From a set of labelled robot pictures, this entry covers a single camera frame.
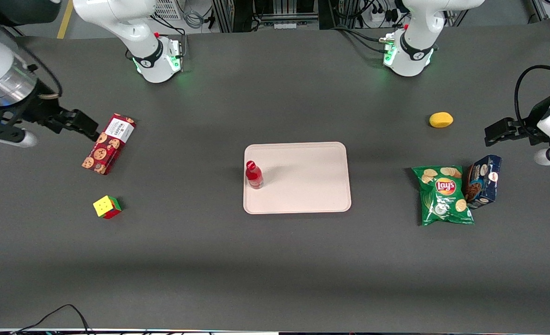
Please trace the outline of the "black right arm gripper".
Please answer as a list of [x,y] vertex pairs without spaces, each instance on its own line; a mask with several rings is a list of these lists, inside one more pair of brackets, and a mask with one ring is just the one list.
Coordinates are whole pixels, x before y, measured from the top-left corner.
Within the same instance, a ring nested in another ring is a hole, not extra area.
[[41,99],[37,93],[13,104],[0,104],[0,140],[26,140],[27,131],[19,127],[22,122],[39,124],[56,134],[66,129],[79,132],[92,141],[99,137],[98,123],[86,113],[68,111],[60,107],[57,98]]

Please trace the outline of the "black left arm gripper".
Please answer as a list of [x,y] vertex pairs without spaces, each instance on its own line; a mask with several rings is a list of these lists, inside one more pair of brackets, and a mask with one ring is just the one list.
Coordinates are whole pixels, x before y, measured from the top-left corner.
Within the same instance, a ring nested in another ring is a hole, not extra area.
[[541,143],[550,145],[550,137],[539,129],[539,121],[547,114],[550,108],[550,98],[545,98],[531,108],[530,114],[520,122],[513,122],[511,117],[505,117],[485,128],[485,146],[490,147],[496,143],[528,138],[531,146]]

